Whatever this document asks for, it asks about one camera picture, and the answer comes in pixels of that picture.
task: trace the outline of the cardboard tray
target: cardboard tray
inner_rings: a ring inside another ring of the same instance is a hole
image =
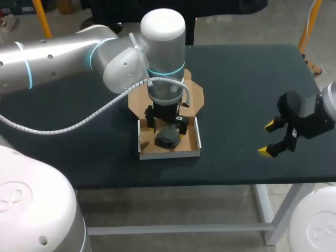
[[[148,105],[153,104],[148,96],[147,86],[141,85],[129,94],[129,109],[139,118],[138,150],[140,160],[201,156],[202,146],[196,114],[204,105],[203,89],[192,81],[191,73],[187,69],[184,70],[184,83],[189,88],[191,104],[189,108],[181,107],[180,115],[189,117],[189,124],[186,135],[174,150],[166,150],[154,144],[155,136],[166,125],[165,122],[156,119],[157,131],[155,133],[147,128],[147,120],[144,112]]]

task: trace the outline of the floor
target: floor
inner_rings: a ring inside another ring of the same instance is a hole
[[[313,0],[269,0],[253,15],[218,15],[198,18],[195,45],[269,44],[298,45]],[[74,15],[48,14],[54,36],[71,34],[90,16],[86,10]],[[138,29],[126,24],[122,34]],[[323,88],[336,80],[336,2],[323,1],[309,45],[307,58],[323,69],[316,77]],[[5,42],[43,37],[36,16],[20,17]],[[271,204],[277,211],[290,185],[268,185]],[[78,194],[89,227],[151,224],[201,224],[256,222],[258,215],[250,186],[195,186],[85,190]],[[95,236],[92,251],[231,251],[289,252],[287,236],[267,247],[259,232]]]

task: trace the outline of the table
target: table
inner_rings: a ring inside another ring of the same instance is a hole
[[[299,139],[295,153],[276,159],[258,154],[278,142],[264,126],[278,114],[278,97],[289,90],[303,96],[318,91],[298,49],[292,45],[188,46],[186,67],[204,88],[198,113],[202,156],[139,161],[136,116],[127,99],[82,128],[58,136],[37,136],[1,124],[1,134],[22,153],[48,163],[75,188],[256,184],[263,223],[91,228],[89,233],[171,233],[265,230],[274,245],[298,202],[316,182],[336,180],[336,134]],[[27,127],[59,129],[83,119],[115,95],[94,74],[4,96],[0,113]],[[262,184],[294,183],[273,218]]]

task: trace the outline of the robotic arm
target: robotic arm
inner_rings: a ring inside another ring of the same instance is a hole
[[[2,115],[0,121],[32,134],[66,133],[84,125],[136,87],[147,83],[153,101],[153,106],[146,111],[148,125],[155,131],[154,118],[173,123],[179,117],[178,108],[190,104],[189,90],[183,84],[184,50],[184,19],[170,9],[147,13],[141,22],[141,32],[122,38],[106,26],[95,25],[66,37],[26,44],[15,42],[2,47],[0,95],[36,88],[86,71],[96,72],[109,90],[120,95],[81,122],[61,130],[29,129]],[[184,90],[186,102],[182,102]]]
[[[264,156],[277,157],[281,152],[296,149],[297,139],[311,139],[333,130],[336,123],[336,81],[322,93],[303,99],[296,92],[287,92],[278,101],[279,116],[266,126],[269,133],[287,125],[285,137],[278,143],[259,149]]]

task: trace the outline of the black chair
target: black chair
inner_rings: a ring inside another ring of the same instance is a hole
[[[119,32],[119,22],[140,22],[149,11],[157,8],[170,8],[181,13],[186,23],[186,45],[194,44],[196,17],[221,14],[251,14],[268,4],[268,0],[82,0],[82,6],[91,8],[95,24],[109,26]]]

